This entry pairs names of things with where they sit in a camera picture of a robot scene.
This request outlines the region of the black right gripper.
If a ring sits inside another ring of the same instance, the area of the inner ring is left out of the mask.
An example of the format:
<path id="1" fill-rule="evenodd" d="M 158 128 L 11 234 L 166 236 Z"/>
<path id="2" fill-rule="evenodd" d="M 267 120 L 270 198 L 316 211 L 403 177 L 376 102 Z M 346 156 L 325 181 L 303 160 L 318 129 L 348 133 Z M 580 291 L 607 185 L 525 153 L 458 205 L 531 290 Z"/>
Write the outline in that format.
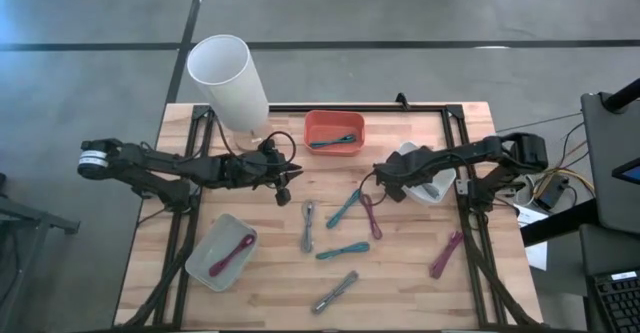
<path id="1" fill-rule="evenodd" d="M 435 167 L 438 161 L 438 153 L 432 151 L 432 158 L 420 169 L 410 170 L 405 166 L 403 155 L 412 150 L 394 151 L 388 158 L 387 163 L 376 163 L 373 165 L 376 172 L 376 184 L 387 185 L 387 194 L 394 200 L 400 202 L 405 194 L 401 188 L 419 186 L 430 183 L 432 178 L 438 173 Z"/>

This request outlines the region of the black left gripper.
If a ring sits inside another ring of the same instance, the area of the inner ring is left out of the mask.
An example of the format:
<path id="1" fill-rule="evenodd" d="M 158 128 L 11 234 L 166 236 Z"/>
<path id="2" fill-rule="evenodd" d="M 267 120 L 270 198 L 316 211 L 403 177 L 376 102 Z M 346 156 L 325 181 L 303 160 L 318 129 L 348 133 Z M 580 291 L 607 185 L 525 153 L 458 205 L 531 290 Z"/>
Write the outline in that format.
<path id="1" fill-rule="evenodd" d="M 263 175 L 254 175 L 247 171 L 242 161 L 242 155 L 231 156 L 224 165 L 225 178 L 228 180 L 228 188 L 251 187 L 253 190 L 259 186 L 270 186 L 276 190 L 275 199 L 278 206 L 284 206 L 291 200 L 291 193 L 286 187 L 296 177 L 303 173 L 303 168 L 297 164 L 287 164 L 284 155 L 275 148 L 273 141 L 261 143 L 256 150 L 263 153 L 268 163 L 268 170 Z"/>

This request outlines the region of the orange plastic bin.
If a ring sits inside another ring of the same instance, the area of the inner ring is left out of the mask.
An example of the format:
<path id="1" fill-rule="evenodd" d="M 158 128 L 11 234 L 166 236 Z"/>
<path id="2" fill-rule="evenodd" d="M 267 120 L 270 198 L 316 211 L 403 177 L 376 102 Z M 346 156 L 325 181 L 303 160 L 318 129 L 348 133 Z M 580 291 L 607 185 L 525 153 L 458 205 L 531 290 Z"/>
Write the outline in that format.
<path id="1" fill-rule="evenodd" d="M 354 111 L 312 110 L 305 116 L 303 141 L 313 155 L 352 157 L 365 141 L 365 119 Z"/>

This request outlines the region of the white plastic bin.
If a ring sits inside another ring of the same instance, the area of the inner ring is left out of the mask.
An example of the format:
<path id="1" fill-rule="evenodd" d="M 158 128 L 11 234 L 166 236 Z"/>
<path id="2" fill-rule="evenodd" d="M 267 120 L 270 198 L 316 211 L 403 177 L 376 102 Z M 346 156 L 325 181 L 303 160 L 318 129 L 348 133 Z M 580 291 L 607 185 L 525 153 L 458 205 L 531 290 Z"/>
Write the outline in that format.
<path id="1" fill-rule="evenodd" d="M 226 291 L 239 278 L 257 245 L 256 230 L 224 213 L 194 248 L 186 271 L 214 292 Z"/>
<path id="2" fill-rule="evenodd" d="M 454 168 L 439 171 L 430 183 L 419 186 L 401 188 L 406 198 L 422 205 L 438 204 L 445 197 L 456 179 Z"/>

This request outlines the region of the white shade wooden base lamp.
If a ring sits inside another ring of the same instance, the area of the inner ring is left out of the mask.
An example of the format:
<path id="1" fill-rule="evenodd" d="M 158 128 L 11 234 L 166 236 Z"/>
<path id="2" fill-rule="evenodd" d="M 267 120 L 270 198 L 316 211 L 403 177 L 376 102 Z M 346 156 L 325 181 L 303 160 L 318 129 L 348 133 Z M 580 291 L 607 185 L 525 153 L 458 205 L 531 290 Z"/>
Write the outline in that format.
<path id="1" fill-rule="evenodd" d="M 269 102 L 247 43 L 228 34 L 208 37 L 190 51 L 186 67 L 236 147 L 256 149 L 271 125 Z"/>

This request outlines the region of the small black box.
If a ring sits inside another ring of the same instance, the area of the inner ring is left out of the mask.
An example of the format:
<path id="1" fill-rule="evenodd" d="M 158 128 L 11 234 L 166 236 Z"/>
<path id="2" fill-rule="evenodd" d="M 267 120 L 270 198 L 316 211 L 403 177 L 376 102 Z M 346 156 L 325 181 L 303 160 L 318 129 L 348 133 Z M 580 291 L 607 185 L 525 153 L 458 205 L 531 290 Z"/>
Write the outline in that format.
<path id="1" fill-rule="evenodd" d="M 562 175 L 553 175 L 543 181 L 536 196 L 534 203 L 544 209 L 551 210 L 558 203 L 569 186 L 569 179 Z"/>

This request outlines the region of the white paper sheet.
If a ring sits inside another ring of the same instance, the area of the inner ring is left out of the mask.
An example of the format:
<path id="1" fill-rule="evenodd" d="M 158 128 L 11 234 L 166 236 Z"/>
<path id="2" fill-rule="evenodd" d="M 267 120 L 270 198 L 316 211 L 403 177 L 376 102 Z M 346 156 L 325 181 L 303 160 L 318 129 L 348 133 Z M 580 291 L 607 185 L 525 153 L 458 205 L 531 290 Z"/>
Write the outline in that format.
<path id="1" fill-rule="evenodd" d="M 536 210 L 515 204 L 517 209 L 517 221 L 520 228 L 535 223 L 546 218 L 546 215 Z M 525 248 L 527 260 L 530 267 L 545 271 L 547 269 L 548 243 L 542 242 Z"/>

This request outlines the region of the black diagonal bar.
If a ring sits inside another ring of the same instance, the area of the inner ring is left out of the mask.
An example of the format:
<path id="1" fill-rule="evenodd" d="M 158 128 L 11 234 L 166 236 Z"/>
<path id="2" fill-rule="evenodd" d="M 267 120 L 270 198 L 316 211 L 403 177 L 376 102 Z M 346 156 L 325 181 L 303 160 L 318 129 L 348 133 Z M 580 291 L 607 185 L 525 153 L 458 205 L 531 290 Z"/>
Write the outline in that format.
<path id="1" fill-rule="evenodd" d="M 583 224 L 599 224 L 597 200 L 592 198 L 520 229 L 525 247 L 575 232 Z"/>

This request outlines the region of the grey side desk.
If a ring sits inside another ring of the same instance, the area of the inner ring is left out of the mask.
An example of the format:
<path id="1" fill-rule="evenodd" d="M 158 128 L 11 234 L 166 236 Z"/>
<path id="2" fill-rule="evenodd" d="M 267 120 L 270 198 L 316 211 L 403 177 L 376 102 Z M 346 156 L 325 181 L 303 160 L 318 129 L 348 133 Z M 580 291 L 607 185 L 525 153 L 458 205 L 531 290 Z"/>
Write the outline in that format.
<path id="1" fill-rule="evenodd" d="M 624 181 L 613 171 L 640 158 L 640 100 L 621 114 L 605 109 L 601 97 L 580 99 L 600 224 L 640 234 L 640 183 Z"/>

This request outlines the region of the tablet with blue screen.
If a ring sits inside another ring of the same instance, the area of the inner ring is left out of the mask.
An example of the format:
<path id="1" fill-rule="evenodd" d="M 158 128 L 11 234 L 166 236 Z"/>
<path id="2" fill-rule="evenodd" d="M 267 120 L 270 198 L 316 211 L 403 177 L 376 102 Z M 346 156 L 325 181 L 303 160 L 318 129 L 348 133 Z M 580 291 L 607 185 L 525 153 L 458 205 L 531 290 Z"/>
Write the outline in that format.
<path id="1" fill-rule="evenodd" d="M 640 185 L 640 157 L 614 168 L 612 176 L 622 181 Z"/>

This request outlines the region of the black floor stand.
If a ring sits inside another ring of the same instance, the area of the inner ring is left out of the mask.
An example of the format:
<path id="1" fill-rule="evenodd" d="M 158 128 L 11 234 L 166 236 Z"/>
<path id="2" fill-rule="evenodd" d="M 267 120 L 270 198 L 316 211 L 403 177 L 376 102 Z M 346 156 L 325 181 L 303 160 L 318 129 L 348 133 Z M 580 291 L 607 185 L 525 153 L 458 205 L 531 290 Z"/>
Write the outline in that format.
<path id="1" fill-rule="evenodd" d="M 80 222 L 47 211 L 31 208 L 11 200 L 4 193 L 7 177 L 0 173 L 0 263 L 9 254 L 14 270 L 0 292 L 0 333 L 10 333 L 24 307 L 27 283 L 35 271 L 48 232 L 61 229 L 77 234 Z"/>

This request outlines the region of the black keyboard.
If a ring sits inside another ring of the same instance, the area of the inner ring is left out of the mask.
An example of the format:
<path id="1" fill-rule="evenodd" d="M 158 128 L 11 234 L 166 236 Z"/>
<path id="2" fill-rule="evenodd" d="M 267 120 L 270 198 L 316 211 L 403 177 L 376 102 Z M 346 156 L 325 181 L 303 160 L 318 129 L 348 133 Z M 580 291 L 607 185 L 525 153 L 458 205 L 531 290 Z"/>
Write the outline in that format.
<path id="1" fill-rule="evenodd" d="M 640 333 L 640 270 L 590 275 L 587 283 L 608 333 Z"/>

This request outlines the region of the black aluminium table frame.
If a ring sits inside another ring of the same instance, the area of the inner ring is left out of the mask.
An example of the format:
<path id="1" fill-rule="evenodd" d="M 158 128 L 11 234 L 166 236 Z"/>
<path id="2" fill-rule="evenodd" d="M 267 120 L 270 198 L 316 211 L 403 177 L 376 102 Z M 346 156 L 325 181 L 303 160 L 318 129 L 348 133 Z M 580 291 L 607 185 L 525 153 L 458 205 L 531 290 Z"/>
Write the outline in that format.
<path id="1" fill-rule="evenodd" d="M 494 127 L 484 102 L 353 103 L 365 142 L 352 157 L 313 155 L 303 141 L 304 104 L 274 105 L 278 145 L 303 168 L 278 206 L 269 188 L 205 190 L 195 224 L 201 240 L 222 214 L 251 226 L 258 245 L 239 278 L 214 292 L 186 271 L 172 281 L 163 323 L 197 331 L 381 331 L 477 329 L 513 316 L 460 245 L 443 275 L 429 268 L 456 231 L 490 246 L 493 267 L 513 301 L 533 320 L 541 312 L 515 212 L 496 207 L 487 228 L 459 210 L 448 192 L 438 204 L 394 202 L 371 170 L 404 142 L 442 149 L 476 141 Z"/>

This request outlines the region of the black post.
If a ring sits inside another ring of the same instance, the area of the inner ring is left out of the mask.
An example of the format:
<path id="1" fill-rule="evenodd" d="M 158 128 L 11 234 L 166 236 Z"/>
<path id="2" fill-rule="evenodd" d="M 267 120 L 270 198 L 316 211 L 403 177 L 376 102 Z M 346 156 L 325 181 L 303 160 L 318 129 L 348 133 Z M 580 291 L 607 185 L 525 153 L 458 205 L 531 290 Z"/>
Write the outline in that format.
<path id="1" fill-rule="evenodd" d="M 614 114 L 622 114 L 629 104 L 640 99 L 640 78 L 629 83 L 616 93 L 599 94 L 602 106 Z"/>

